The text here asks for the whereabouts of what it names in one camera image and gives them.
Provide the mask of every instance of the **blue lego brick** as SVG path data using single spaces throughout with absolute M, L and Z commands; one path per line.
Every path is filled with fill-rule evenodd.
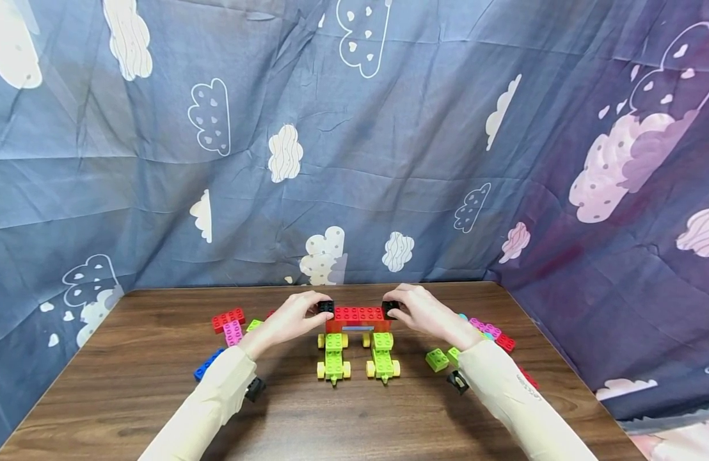
M 201 379 L 203 379 L 203 375 L 206 373 L 206 369 L 209 368 L 209 367 L 211 366 L 211 364 L 214 363 L 214 360 L 216 360 L 216 358 L 217 358 L 219 355 L 221 355 L 221 353 L 223 353 L 223 352 L 224 352 L 224 348 L 218 349 L 218 350 L 214 353 L 214 355 L 212 355 L 211 357 L 209 357 L 209 360 L 205 361 L 205 362 L 203 363 L 203 365 L 201 365 L 201 366 L 195 371 L 195 373 L 193 373 L 193 377 L 196 378 L 196 381 L 197 381 L 197 382 L 199 382 Z

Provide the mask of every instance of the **beige sleeve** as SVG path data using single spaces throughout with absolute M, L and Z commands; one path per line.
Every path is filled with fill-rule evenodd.
M 459 355 L 459 365 L 467 384 L 504 423 L 529 460 L 597 461 L 499 345 L 480 341 Z
M 255 368 L 238 346 L 221 353 L 138 461 L 200 460 L 219 428 L 242 408 Z

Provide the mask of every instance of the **left hand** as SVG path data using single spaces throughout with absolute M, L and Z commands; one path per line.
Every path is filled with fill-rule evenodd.
M 323 325 L 326 320 L 332 319 L 334 314 L 320 312 L 320 314 L 306 317 L 306 314 L 312 312 L 319 301 L 331 301 L 331 298 L 316 291 L 306 291 L 288 296 L 288 299 L 275 311 L 275 314 L 265 320 L 261 326 L 244 335 L 239 341 L 239 347 L 249 355 L 250 359 L 257 360 L 270 346 L 298 338 L 298 336 Z

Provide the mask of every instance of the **black lego piece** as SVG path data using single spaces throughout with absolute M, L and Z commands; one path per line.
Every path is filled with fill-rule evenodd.
M 265 384 L 262 379 L 255 376 L 255 378 L 252 380 L 252 383 L 247 386 L 247 393 L 244 394 L 244 398 L 246 398 L 252 403 L 255 403 L 257 398 L 260 396 L 260 394 L 262 394 L 262 391 L 264 391 L 266 387 L 267 384 Z
M 319 312 L 331 312 L 334 314 L 334 301 L 319 301 L 316 303 Z
M 462 378 L 462 375 L 459 373 L 458 369 L 449 374 L 447 377 L 447 383 L 454 385 L 460 395 L 465 393 L 465 391 L 470 388 L 470 386 L 467 385 L 466 380 Z
M 383 301 L 383 318 L 393 320 L 395 317 L 388 317 L 388 312 L 391 309 L 399 309 L 400 303 L 398 301 Z

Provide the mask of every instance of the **right hand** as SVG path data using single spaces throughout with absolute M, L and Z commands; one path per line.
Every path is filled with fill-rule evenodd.
M 400 309 L 391 309 L 388 315 L 402 321 L 412 330 L 436 336 L 459 350 L 470 349 L 484 336 L 469 321 L 439 302 L 426 288 L 401 283 L 385 293 L 383 301 L 398 301 Z

